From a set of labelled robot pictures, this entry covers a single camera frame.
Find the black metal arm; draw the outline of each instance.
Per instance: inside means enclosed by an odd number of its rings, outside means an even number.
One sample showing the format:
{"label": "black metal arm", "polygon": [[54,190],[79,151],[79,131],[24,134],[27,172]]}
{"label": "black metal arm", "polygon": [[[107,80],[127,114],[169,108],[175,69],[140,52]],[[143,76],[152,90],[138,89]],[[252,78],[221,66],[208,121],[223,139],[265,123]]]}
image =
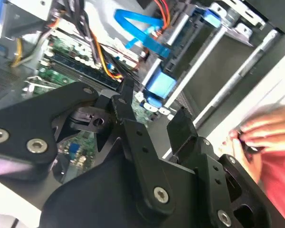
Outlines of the black metal arm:
{"label": "black metal arm", "polygon": [[49,197],[41,228],[285,228],[241,165],[218,158],[197,135],[185,109],[167,127],[172,162],[159,159],[132,96],[128,80],[111,98],[72,83],[0,110],[0,176],[7,178],[42,179],[57,143],[96,133],[97,166]]}

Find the yellow wire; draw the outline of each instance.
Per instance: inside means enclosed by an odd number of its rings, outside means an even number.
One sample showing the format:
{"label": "yellow wire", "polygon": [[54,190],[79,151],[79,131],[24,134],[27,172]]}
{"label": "yellow wire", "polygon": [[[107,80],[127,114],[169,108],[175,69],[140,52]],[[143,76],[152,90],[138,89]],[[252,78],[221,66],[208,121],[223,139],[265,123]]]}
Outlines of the yellow wire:
{"label": "yellow wire", "polygon": [[101,48],[100,48],[100,44],[98,43],[98,41],[97,41],[97,38],[96,38],[96,36],[94,35],[94,33],[92,32],[92,30],[91,30],[91,33],[92,33],[92,36],[93,36],[93,38],[94,38],[94,40],[95,40],[95,43],[96,43],[96,46],[97,46],[97,50],[98,50],[98,53],[99,53],[99,56],[100,56],[100,60],[101,60],[101,64],[103,65],[103,68],[104,68],[104,71],[106,72],[106,74],[108,75],[108,76],[110,76],[112,79],[119,79],[119,78],[121,78],[122,76],[121,75],[116,75],[116,76],[114,76],[114,75],[112,75],[111,74],[111,72],[108,70],[108,68],[106,67],[106,64],[105,64],[105,59],[104,59],[104,56],[103,56],[103,53],[102,53],[102,51],[101,51]]}
{"label": "yellow wire", "polygon": [[15,58],[15,61],[12,63],[11,67],[15,67],[15,65],[21,60],[22,55],[22,43],[21,39],[17,38],[17,57]]}

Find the green circuit board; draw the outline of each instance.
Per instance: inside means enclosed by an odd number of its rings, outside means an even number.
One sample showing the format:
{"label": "green circuit board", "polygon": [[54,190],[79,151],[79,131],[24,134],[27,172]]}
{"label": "green circuit board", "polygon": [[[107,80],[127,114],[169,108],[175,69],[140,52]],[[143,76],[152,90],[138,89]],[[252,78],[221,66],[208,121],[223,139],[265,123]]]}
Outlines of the green circuit board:
{"label": "green circuit board", "polygon": [[82,168],[82,172],[86,172],[93,167],[95,148],[94,133],[80,132],[76,137],[63,142],[63,148],[68,149],[71,143],[80,145],[75,157],[71,163]]}
{"label": "green circuit board", "polygon": [[72,82],[75,82],[75,80],[71,79],[70,77],[67,77],[63,74],[60,74],[54,70],[51,70],[51,69],[48,69],[45,67],[42,67],[39,69],[38,75],[42,79],[44,79],[48,82],[55,83],[59,86],[64,86],[64,85],[70,84]]}

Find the silver metal panel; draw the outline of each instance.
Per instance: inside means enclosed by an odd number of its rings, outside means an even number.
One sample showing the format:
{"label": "silver metal panel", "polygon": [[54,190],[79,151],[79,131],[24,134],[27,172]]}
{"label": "silver metal panel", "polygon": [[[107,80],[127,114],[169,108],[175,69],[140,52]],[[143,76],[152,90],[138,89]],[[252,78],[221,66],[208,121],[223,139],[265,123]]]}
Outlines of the silver metal panel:
{"label": "silver metal panel", "polygon": [[199,52],[199,58],[195,62],[195,64],[192,66],[190,71],[187,73],[187,75],[184,77],[184,79],[181,81],[181,83],[177,86],[177,88],[174,90],[172,95],[169,97],[167,102],[165,103],[165,107],[169,108],[170,105],[174,102],[174,100],[177,98],[177,96],[181,93],[181,91],[184,89],[184,87],[187,85],[187,83],[191,80],[191,78],[194,76],[194,74],[197,72],[199,67],[203,64],[203,62],[206,60],[208,55],[211,53],[211,51],[214,49],[214,47],[217,45],[217,43],[222,39],[222,37],[227,32],[227,27],[222,26],[219,31],[214,35],[214,37],[210,37],[210,42],[206,42],[204,47],[202,47],[201,51]]}
{"label": "silver metal panel", "polygon": [[36,17],[47,20],[53,0],[9,0],[10,3],[22,8]]}
{"label": "silver metal panel", "polygon": [[209,104],[201,111],[201,113],[194,119],[193,124],[196,125],[201,118],[210,110],[211,107],[216,107],[216,105],[221,102],[221,100],[228,94],[228,92],[234,88],[234,86],[241,80],[242,77],[246,75],[246,72],[256,63],[261,57],[260,52],[264,51],[265,48],[275,39],[278,32],[272,30],[264,38],[263,42],[251,53],[251,55],[246,59],[246,61],[240,66],[240,68],[234,73],[233,76],[226,82],[226,84],[220,89],[220,91],[214,96],[214,98],[209,102]]}

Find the red wire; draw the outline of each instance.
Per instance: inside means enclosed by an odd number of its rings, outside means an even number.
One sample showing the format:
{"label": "red wire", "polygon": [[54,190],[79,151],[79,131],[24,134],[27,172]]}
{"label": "red wire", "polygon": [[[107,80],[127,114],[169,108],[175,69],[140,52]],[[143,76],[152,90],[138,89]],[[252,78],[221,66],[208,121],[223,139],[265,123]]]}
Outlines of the red wire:
{"label": "red wire", "polygon": [[158,7],[161,10],[161,14],[162,14],[162,18],[163,18],[163,27],[162,27],[162,29],[166,29],[167,28],[167,19],[166,19],[165,12],[164,12],[164,10],[162,8],[162,5],[157,0],[154,0],[154,1],[156,2],[156,4],[158,5]]}
{"label": "red wire", "polygon": [[170,12],[169,12],[169,7],[168,7],[168,4],[166,2],[166,0],[162,0],[163,4],[165,5],[165,8],[166,8],[166,12],[167,12],[167,26],[169,26],[170,24]]}

